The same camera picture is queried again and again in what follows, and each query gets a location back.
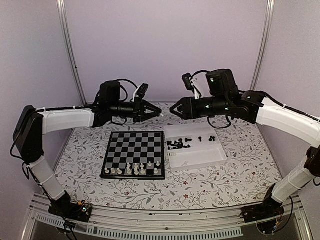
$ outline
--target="white plastic tray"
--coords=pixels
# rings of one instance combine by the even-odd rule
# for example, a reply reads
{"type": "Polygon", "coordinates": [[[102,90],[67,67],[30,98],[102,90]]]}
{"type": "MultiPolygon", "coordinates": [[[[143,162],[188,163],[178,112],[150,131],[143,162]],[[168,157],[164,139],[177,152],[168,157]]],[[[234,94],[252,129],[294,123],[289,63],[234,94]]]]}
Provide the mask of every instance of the white plastic tray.
{"type": "Polygon", "coordinates": [[[200,169],[226,163],[227,156],[216,131],[207,123],[172,125],[163,129],[172,171],[200,169]],[[215,137],[215,141],[209,141],[210,136],[215,137]],[[183,144],[190,145],[190,148],[169,150],[167,141],[174,143],[179,139],[183,139],[183,144]]]}

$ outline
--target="wall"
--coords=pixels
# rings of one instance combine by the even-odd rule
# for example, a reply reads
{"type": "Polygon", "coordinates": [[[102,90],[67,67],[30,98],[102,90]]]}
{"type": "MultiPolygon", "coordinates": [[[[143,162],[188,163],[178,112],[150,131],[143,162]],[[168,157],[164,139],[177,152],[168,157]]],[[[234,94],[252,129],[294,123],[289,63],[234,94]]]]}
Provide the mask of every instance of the wall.
{"type": "MultiPolygon", "coordinates": [[[[320,2],[275,1],[272,27],[257,90],[288,106],[320,116],[320,2]]],[[[306,154],[301,140],[261,128],[282,176],[306,154]]],[[[320,239],[320,188],[312,183],[299,193],[314,239],[320,239]]]]}
{"type": "MultiPolygon", "coordinates": [[[[9,155],[20,114],[26,105],[61,107],[80,100],[56,1],[0,1],[0,33],[0,239],[17,240],[34,191],[39,190],[33,180],[26,180],[22,162],[9,155]]],[[[44,137],[51,166],[67,135],[44,137]]]]}
{"type": "MultiPolygon", "coordinates": [[[[253,77],[267,1],[68,0],[66,13],[87,100],[99,85],[149,83],[147,100],[191,96],[182,75],[230,68],[241,89],[253,77]]],[[[209,95],[204,75],[199,76],[209,95]]]]}

